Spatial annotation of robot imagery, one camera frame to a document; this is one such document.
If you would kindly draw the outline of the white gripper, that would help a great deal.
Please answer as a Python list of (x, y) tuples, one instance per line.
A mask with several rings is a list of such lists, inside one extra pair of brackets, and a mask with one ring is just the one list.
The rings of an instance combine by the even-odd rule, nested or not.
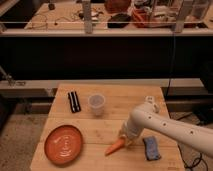
[(128, 125), (124, 122), (119, 131), (119, 137), (124, 139), (126, 146), (130, 146), (140, 136), (141, 132), (142, 130), (140, 128)]

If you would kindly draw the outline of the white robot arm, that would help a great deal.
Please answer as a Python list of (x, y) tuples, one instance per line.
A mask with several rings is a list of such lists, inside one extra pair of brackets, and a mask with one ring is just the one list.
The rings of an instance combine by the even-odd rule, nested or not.
[(121, 127), (121, 134), (132, 141), (143, 129), (161, 133), (213, 158), (213, 129), (173, 120), (154, 112), (156, 104), (136, 106)]

